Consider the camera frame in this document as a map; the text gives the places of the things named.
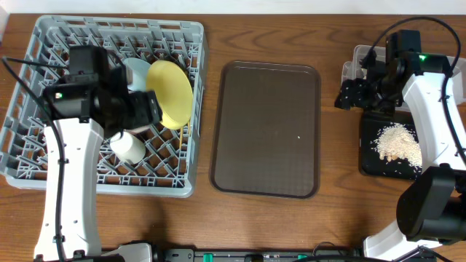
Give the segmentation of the white cup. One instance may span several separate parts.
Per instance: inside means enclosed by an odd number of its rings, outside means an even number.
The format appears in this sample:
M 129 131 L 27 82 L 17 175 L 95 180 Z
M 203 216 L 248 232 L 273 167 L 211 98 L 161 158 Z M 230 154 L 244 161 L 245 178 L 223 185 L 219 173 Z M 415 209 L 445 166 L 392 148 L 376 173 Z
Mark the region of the white cup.
M 117 158 L 128 164 L 139 163 L 146 154 L 144 143 L 128 132 L 120 132 L 110 139 L 111 150 Z

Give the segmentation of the light blue bowl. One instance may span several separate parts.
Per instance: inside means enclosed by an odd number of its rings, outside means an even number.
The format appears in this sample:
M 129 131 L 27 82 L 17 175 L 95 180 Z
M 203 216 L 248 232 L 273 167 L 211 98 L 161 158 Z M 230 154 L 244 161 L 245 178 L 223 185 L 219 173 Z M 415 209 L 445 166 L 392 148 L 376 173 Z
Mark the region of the light blue bowl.
M 127 68 L 127 88 L 130 92 L 145 92 L 146 78 L 149 72 L 150 64 L 145 60 L 135 57 L 129 57 L 123 60 Z

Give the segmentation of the rice food scraps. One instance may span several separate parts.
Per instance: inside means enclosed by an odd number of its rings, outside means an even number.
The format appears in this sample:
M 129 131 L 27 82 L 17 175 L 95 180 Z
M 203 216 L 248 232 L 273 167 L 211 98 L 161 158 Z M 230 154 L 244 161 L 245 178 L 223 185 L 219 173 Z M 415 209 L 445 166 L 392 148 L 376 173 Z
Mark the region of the rice food scraps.
M 381 160 L 406 160 L 409 166 L 415 169 L 422 168 L 420 144 L 415 140 L 413 132 L 403 124 L 392 123 L 379 129 L 371 144 L 371 148 L 379 154 Z

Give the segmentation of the yellow plate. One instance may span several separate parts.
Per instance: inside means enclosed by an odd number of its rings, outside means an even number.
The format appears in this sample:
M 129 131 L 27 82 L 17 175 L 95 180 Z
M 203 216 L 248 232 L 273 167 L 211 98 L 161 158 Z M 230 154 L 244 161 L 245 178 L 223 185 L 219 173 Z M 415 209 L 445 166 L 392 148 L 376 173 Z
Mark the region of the yellow plate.
M 179 130 L 189 122 L 194 95 L 187 75 L 178 65 L 166 60 L 152 63 L 146 91 L 155 92 L 162 110 L 159 122 L 164 127 Z

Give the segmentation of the wooden chopstick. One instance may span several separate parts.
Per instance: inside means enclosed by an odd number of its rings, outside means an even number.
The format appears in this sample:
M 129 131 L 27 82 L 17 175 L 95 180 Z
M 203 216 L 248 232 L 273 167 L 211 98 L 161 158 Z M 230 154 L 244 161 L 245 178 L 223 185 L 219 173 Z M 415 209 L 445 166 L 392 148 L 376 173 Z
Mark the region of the wooden chopstick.
M 179 149 L 182 150 L 183 147 L 183 127 L 179 131 Z
M 191 120 L 189 120 L 187 127 L 188 127 L 188 136 L 190 136 L 191 135 Z

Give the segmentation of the brown serving tray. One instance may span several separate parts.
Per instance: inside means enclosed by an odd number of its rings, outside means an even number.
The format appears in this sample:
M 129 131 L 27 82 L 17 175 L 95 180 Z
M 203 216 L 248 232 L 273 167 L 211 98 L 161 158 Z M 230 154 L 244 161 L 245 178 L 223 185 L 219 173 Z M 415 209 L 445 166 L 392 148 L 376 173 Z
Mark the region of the brown serving tray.
M 232 61 L 221 72 L 210 182 L 308 199 L 320 187 L 320 88 L 309 65 Z

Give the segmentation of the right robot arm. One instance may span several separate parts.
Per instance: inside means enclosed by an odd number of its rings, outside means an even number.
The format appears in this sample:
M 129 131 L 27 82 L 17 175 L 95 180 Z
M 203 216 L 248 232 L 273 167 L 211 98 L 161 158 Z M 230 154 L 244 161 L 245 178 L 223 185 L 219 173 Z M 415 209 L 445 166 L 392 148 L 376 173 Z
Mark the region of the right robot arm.
M 387 37 L 385 60 L 369 50 L 366 77 L 342 82 L 337 108 L 393 114 L 405 103 L 414 120 L 422 173 L 401 195 L 396 220 L 363 242 L 367 258 L 396 261 L 465 240 L 465 129 L 454 100 L 456 60 L 422 51 L 418 31 Z

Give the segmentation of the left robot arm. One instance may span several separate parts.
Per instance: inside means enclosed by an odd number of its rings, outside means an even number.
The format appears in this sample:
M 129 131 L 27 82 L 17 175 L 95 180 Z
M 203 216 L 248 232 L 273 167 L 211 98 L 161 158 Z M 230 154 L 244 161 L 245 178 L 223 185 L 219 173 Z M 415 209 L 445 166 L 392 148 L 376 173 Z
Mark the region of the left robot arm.
M 40 95 L 47 182 L 35 261 L 103 261 L 96 218 L 97 164 L 105 139 L 156 124 L 154 92 L 129 92 L 125 64 L 102 47 L 69 50 L 68 73 Z

